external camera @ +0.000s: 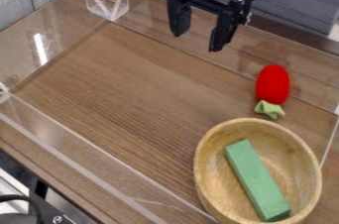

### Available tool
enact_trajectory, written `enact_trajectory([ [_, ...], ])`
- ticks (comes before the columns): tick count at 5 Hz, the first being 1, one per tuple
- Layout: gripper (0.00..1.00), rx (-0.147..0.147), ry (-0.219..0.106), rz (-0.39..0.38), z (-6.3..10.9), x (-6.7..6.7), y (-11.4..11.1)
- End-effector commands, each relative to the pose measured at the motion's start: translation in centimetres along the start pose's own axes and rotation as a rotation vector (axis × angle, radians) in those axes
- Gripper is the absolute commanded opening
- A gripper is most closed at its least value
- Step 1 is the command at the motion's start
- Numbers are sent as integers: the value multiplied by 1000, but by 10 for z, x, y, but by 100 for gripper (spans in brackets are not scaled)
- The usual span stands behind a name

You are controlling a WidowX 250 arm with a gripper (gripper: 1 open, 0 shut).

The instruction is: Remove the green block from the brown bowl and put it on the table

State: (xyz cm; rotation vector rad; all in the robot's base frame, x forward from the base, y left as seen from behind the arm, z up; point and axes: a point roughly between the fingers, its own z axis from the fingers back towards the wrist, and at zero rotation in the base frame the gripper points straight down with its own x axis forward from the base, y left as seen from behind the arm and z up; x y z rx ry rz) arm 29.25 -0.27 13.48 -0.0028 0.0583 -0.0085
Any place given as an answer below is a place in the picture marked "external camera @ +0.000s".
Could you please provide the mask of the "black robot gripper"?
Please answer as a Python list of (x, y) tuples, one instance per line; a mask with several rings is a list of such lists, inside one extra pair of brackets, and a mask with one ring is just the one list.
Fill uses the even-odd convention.
[(210, 51), (219, 52), (232, 40), (238, 25), (250, 21), (255, 0), (167, 0), (170, 29), (175, 37), (191, 28), (191, 7), (219, 14), (210, 39)]

